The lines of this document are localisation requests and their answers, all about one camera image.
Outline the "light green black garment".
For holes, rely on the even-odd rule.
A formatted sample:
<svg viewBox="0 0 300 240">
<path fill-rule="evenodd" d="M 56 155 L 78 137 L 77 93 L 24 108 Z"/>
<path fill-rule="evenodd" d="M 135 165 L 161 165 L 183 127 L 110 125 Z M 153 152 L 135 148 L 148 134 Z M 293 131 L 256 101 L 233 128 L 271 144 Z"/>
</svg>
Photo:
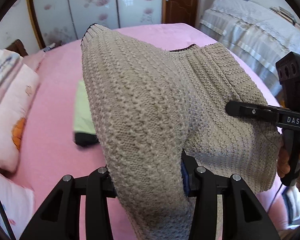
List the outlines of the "light green black garment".
<svg viewBox="0 0 300 240">
<path fill-rule="evenodd" d="M 83 80 L 79 80 L 77 85 L 73 134 L 74 142 L 79 147 L 86 148 L 99 143 L 91 117 L 88 95 Z"/>
</svg>

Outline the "pink cartoon pillow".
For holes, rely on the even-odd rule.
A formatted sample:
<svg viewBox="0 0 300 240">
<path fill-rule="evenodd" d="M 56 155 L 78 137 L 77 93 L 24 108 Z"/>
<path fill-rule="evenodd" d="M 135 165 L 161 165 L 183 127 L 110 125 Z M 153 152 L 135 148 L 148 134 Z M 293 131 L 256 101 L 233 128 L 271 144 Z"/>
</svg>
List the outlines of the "pink cartoon pillow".
<svg viewBox="0 0 300 240">
<path fill-rule="evenodd" d="M 0 201 L 16 239 L 19 239 L 34 214 L 34 192 L 0 174 Z"/>
</svg>

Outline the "beige knitted sweater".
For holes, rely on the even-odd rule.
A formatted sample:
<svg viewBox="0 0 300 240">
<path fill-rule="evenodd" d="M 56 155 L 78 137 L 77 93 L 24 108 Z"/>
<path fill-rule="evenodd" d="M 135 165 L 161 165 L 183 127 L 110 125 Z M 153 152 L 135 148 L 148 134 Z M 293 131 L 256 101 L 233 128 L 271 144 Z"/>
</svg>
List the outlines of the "beige knitted sweater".
<svg viewBox="0 0 300 240">
<path fill-rule="evenodd" d="M 267 102 L 225 46 L 166 51 L 93 24 L 81 49 L 96 135 L 138 239 L 189 236 L 183 152 L 214 174 L 241 175 L 253 193 L 272 187 L 280 135 L 226 113 L 229 101 Z"/>
</svg>

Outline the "stack of books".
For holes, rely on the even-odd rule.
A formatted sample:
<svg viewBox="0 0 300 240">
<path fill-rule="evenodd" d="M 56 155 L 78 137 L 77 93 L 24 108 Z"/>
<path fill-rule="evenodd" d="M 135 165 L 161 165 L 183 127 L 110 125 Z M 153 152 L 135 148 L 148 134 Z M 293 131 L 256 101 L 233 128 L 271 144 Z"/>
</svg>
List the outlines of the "stack of books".
<svg viewBox="0 0 300 240">
<path fill-rule="evenodd" d="M 300 27 L 300 23 L 296 21 L 296 18 L 294 15 L 289 12 L 288 10 L 282 8 L 282 7 L 270 7 L 270 10 L 280 15 L 282 18 L 286 19 L 288 22 L 290 22 L 292 25 Z"/>
</svg>

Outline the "lace covered furniture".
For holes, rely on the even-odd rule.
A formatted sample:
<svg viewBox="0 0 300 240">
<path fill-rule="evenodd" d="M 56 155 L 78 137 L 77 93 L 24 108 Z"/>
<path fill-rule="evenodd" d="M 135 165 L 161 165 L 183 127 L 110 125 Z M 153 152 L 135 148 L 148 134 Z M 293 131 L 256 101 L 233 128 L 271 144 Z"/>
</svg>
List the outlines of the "lace covered furniture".
<svg viewBox="0 0 300 240">
<path fill-rule="evenodd" d="M 291 51 L 300 55 L 300 30 L 249 0 L 214 0 L 200 29 L 244 61 L 273 96 L 282 89 L 275 63 Z"/>
</svg>

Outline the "brown wooden door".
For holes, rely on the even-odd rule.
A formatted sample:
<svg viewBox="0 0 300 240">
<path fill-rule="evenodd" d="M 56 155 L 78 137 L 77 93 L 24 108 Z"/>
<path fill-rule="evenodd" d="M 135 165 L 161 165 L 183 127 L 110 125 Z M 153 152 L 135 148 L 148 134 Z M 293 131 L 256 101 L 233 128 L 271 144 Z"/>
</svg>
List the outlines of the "brown wooden door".
<svg viewBox="0 0 300 240">
<path fill-rule="evenodd" d="M 162 0 L 162 23 L 185 23 L 195 27 L 198 0 Z"/>
</svg>

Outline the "floral sliding wardrobe doors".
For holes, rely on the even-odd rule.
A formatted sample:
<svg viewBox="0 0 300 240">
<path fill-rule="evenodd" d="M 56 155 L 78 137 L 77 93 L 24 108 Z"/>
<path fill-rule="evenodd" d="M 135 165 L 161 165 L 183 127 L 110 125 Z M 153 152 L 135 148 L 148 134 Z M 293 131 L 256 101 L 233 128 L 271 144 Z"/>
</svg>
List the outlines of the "floral sliding wardrobe doors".
<svg viewBox="0 0 300 240">
<path fill-rule="evenodd" d="M 97 23 L 109 29 L 159 24 L 162 0 L 27 0 L 41 47 L 82 38 Z"/>
</svg>

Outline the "wooden headboard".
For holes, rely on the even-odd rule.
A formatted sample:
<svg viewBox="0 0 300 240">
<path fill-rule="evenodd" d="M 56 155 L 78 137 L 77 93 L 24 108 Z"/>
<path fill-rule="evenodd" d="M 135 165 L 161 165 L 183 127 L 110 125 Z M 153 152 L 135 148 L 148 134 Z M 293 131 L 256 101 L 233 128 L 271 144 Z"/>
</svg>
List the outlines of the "wooden headboard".
<svg viewBox="0 0 300 240">
<path fill-rule="evenodd" d="M 6 47 L 6 49 L 9 51 L 16 52 L 22 57 L 29 55 L 20 39 L 17 39 L 14 42 L 12 42 L 8 47 Z"/>
</svg>

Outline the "pink pillow by headboard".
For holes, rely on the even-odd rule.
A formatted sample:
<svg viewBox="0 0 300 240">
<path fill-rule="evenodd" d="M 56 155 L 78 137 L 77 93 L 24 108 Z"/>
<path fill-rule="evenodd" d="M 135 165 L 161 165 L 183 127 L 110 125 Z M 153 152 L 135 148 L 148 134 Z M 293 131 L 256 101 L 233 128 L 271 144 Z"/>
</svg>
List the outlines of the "pink pillow by headboard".
<svg viewBox="0 0 300 240">
<path fill-rule="evenodd" d="M 23 58 L 23 64 L 26 64 L 33 71 L 37 72 L 44 58 L 45 52 L 40 50 L 35 54 L 25 56 Z"/>
</svg>

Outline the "folded pink floral quilt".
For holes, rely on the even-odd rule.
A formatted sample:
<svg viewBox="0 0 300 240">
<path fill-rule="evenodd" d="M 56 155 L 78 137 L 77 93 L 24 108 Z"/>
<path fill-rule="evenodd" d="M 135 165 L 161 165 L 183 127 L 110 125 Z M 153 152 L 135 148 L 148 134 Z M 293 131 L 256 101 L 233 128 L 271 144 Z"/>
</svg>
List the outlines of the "folded pink floral quilt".
<svg viewBox="0 0 300 240">
<path fill-rule="evenodd" d="M 14 173 L 28 112 L 37 88 L 38 74 L 18 53 L 0 49 L 0 170 Z"/>
</svg>

